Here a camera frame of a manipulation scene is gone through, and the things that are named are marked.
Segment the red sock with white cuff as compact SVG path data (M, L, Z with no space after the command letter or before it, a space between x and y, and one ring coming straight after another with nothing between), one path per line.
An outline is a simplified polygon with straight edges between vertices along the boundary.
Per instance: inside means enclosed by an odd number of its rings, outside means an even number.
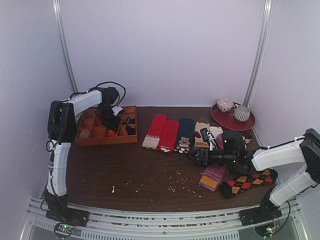
M118 136L118 133L112 129L108 129L106 131L106 136L109 137L109 138L113 138L113 137L117 137Z

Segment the orange wooden compartment tray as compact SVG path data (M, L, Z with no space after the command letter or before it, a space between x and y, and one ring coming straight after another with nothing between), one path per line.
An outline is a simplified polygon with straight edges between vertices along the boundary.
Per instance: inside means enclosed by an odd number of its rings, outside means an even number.
M135 135L128 135L123 122L126 117L135 119ZM124 113L120 115L120 125L118 127L117 137L107 137L107 130L102 125L96 114L95 108L90 108L82 113L79 119L79 127L75 137L75 143L79 147L84 146L101 146L101 145L115 145L115 144L129 144L138 142L138 116L136 106L125 106Z

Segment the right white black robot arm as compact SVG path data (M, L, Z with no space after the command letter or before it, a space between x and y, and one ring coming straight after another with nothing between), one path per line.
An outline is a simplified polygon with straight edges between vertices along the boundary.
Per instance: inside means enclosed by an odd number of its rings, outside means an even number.
M302 167L286 182L276 186L260 203L256 210L259 220L268 220L290 198L299 195L320 182L320 134L313 128L295 139L275 146L245 150L245 142L240 132L227 130L222 133L220 148L201 147L187 155L196 166L207 167L214 164L230 165L243 175L261 173L270 168L302 163Z

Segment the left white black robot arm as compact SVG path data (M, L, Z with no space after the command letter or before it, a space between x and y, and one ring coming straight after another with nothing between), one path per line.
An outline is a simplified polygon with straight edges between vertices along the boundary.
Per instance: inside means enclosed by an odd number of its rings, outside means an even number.
M119 83L111 82L123 89L123 95L120 95L116 87L101 87L107 83L99 83L83 92L74 92L67 99L54 100L50 105L46 143L50 158L44 195L49 210L61 222L67 222L72 218L67 200L66 174L71 143L77 136L78 116L92 107L97 107L98 112L102 113L103 123L114 123L118 115L124 111L120 103L126 96L126 88Z

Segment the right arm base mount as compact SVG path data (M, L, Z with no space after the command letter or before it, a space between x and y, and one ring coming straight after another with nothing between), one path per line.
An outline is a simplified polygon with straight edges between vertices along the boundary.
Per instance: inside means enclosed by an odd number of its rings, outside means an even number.
M281 216L280 207L268 201L261 203L258 207L239 212L242 226L258 225L254 230L263 238L272 237L276 233L275 220L280 219Z

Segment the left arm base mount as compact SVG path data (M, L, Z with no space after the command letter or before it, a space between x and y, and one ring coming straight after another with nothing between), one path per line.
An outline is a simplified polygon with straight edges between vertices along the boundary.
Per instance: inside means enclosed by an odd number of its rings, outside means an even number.
M59 239L66 239L74 233L76 227L87 226L89 215L90 213L88 211L68 207L62 212L49 209L46 212L45 217L56 221L56 224L53 227L53 233Z

